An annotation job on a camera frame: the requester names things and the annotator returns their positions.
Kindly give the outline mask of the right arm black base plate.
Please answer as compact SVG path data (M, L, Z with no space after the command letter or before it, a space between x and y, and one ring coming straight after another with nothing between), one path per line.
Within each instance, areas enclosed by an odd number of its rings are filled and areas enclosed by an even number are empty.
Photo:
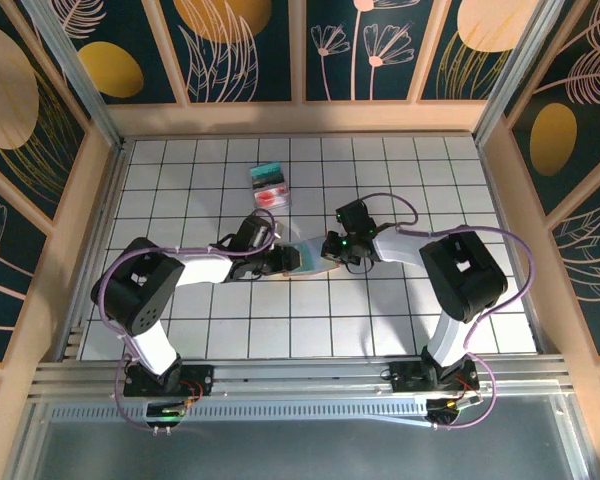
M440 367L433 361L396 361L389 364L389 380L394 393L452 392L465 387L480 389L475 363L463 358Z

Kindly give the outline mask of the grey metal front panel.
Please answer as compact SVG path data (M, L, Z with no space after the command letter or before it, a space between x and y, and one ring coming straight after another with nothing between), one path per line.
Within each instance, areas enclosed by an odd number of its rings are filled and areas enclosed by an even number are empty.
M374 420L202 422L154 436L115 406L30 410L11 480L600 480L547 395L500 398L463 430Z

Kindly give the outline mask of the small controller board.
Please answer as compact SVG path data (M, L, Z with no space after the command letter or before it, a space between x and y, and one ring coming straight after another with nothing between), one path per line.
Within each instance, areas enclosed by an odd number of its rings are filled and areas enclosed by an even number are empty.
M460 412L474 405L479 405L483 398L478 394L463 395L454 398L428 399L426 401L425 419L438 426L452 425L460 416Z
M148 422L177 425L192 410L195 403L193 397L149 402L146 406L145 418Z

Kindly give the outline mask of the aluminium front rail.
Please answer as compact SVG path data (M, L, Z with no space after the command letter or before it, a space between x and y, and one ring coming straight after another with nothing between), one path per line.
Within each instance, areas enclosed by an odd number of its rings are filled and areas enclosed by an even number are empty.
M551 395L574 392L559 355L487 355L490 382L477 368L482 395ZM386 358L324 358L214 361L213 400L305 400L375 398L392 394ZM42 363L33 377L29 401L100 401L113 397L116 363Z

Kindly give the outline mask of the teal card stack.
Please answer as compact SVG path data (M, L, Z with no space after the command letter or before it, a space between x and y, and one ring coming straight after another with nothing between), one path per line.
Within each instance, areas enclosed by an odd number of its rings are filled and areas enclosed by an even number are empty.
M251 185L254 189L269 185L281 184L285 181L284 173L279 162L269 162L256 165L249 169Z

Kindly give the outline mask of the red circle card stack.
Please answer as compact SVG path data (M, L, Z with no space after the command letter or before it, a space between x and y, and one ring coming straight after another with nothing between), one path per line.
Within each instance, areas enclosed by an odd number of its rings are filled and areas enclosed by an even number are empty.
M290 203L290 191L286 187L258 190L254 193L254 199L259 208L280 208Z

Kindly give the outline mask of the aluminium corner post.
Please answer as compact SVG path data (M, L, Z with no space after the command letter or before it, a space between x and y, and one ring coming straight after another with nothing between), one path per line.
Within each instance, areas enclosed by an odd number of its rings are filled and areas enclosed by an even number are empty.
M481 149L495 128L516 88L529 70L542 44L556 23L565 0L539 0L518 43L488 97L484 112L473 132L474 144Z
M73 43L88 40L104 20L105 0L20 1L96 126L108 143L120 151L121 134Z

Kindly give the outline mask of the aluminium side rail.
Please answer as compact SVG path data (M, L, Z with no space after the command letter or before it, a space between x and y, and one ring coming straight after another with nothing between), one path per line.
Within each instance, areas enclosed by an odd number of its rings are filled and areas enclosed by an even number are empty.
M119 199L128 158L129 145L126 139L107 158L71 279L66 314L51 350L51 360L54 362L64 360L72 328L75 322L80 322L85 305L91 302L90 292L99 277L98 265L104 258L102 248L105 237L110 233L112 211L114 203Z

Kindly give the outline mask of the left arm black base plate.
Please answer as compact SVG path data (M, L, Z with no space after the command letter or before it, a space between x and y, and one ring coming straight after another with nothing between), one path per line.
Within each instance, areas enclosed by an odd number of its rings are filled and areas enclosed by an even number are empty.
M123 396L128 398L209 396L213 387L211 365L176 364L162 375L153 374L142 365L132 365L124 372Z

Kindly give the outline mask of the clear acrylic card box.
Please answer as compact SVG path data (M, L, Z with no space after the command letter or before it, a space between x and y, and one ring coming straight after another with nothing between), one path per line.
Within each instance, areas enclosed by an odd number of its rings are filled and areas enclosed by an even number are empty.
M257 208L273 210L290 204L290 187L280 162L262 163L251 167L249 178Z

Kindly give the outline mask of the tan leather card holder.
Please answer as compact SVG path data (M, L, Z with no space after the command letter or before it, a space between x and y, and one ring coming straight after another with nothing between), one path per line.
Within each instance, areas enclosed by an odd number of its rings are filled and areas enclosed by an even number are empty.
M286 276L316 275L339 268L339 264L321 256L325 236L289 243L288 247L299 253L299 265L288 272Z

